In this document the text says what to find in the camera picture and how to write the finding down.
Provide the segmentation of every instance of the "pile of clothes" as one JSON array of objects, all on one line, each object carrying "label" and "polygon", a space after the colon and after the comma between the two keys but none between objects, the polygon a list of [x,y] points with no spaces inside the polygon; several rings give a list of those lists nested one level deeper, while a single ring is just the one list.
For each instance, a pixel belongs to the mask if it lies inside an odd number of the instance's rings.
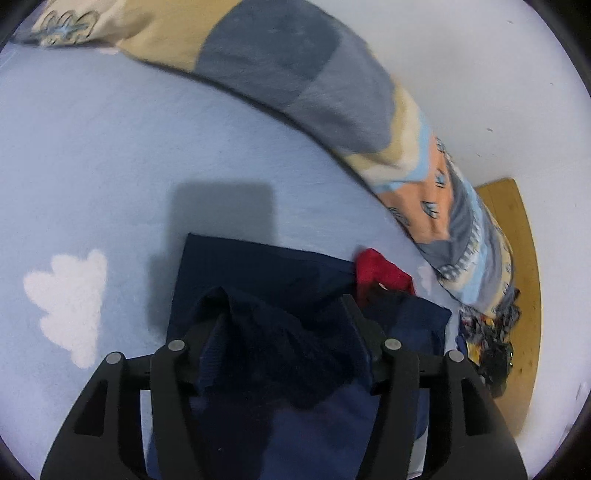
[{"label": "pile of clothes", "polygon": [[[207,317],[204,310],[225,314],[200,357],[203,395],[191,404],[215,478],[355,477],[379,396],[370,392],[371,356],[340,301],[344,294],[405,348],[444,353],[451,312],[415,296],[412,278],[375,250],[352,263],[187,237],[168,339]],[[428,412],[429,392],[421,390],[417,438]],[[154,458],[148,455],[152,471]]]},{"label": "pile of clothes", "polygon": [[495,398],[505,392],[506,379],[513,368],[509,332],[521,317],[521,309],[515,304],[518,296],[519,290],[515,288],[494,319],[467,305],[460,308],[460,332],[467,344],[468,358]]}]

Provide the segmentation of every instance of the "white wall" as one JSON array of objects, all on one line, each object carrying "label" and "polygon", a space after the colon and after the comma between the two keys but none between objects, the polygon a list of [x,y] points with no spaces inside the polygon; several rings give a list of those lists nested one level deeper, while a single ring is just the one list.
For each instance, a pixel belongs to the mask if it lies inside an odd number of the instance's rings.
[{"label": "white wall", "polygon": [[314,2],[369,42],[474,184],[518,182],[543,301],[538,377],[517,439],[534,475],[591,384],[591,99],[521,0]]}]

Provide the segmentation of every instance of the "gray patch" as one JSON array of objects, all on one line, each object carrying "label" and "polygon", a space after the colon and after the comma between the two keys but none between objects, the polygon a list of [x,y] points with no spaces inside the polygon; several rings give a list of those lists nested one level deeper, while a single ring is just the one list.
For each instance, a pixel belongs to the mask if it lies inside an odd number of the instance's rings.
[{"label": "gray patch", "polygon": [[469,247],[472,236],[473,215],[470,200],[462,181],[452,168],[447,169],[453,189],[453,204],[449,220],[449,240],[435,240],[430,244],[417,244],[425,260],[435,268],[456,265]]},{"label": "gray patch", "polygon": [[363,40],[335,27],[339,48],[284,112],[341,155],[378,152],[391,141],[394,85]]},{"label": "gray patch", "polygon": [[478,299],[473,305],[480,312],[484,312],[494,300],[502,278],[502,254],[499,238],[496,235],[495,227],[492,223],[488,211],[485,209],[481,200],[479,200],[482,209],[483,235],[482,243],[486,244],[486,264],[484,274],[480,281]]},{"label": "gray patch", "polygon": [[331,58],[334,23],[304,0],[243,0],[212,29],[194,72],[282,109]]}]

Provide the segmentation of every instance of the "colorful fabric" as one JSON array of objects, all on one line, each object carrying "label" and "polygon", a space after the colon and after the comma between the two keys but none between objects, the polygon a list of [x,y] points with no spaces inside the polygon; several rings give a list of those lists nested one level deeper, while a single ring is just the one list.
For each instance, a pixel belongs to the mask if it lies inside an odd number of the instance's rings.
[{"label": "colorful fabric", "polygon": [[512,288],[506,238],[417,104],[311,3],[55,0],[19,40],[107,41],[281,112],[361,176],[458,300],[494,317]]},{"label": "colorful fabric", "polygon": [[364,250],[355,259],[355,279],[356,301],[360,307],[369,303],[369,292],[375,284],[387,290],[402,290],[415,295],[413,278],[373,248]]},{"label": "colorful fabric", "polygon": [[495,319],[463,305],[460,308],[460,332],[467,344],[468,358],[476,364],[493,397],[500,397],[513,368],[513,346],[509,333],[521,316],[515,304],[519,290],[505,296]]}]

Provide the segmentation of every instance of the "bedsheet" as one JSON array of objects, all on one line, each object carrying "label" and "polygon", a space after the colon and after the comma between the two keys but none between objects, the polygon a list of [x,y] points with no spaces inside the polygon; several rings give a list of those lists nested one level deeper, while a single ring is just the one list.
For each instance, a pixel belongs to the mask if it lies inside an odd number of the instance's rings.
[{"label": "bedsheet", "polygon": [[34,477],[98,362],[163,344],[188,232],[346,260],[375,248],[452,310],[454,348],[455,300],[309,136],[111,53],[8,45],[0,56],[0,435]]}]

